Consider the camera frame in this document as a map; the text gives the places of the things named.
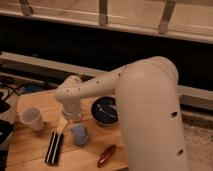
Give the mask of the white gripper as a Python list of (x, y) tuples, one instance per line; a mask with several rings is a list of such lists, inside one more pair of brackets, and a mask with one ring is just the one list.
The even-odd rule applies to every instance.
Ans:
[[(67, 119), (79, 120), (81, 118), (81, 106), (79, 102), (64, 103), (62, 105), (62, 111)], [(56, 132), (58, 134), (61, 134), (67, 126), (68, 120), (66, 118), (61, 117), (59, 119), (58, 126), (56, 129)]]

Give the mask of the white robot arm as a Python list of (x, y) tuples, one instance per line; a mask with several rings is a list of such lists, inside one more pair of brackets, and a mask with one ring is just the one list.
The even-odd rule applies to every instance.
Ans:
[(178, 97), (178, 71), (165, 57), (151, 57), (86, 82), (68, 77), (55, 97), (72, 120), (80, 100), (113, 95), (129, 171), (188, 171)]

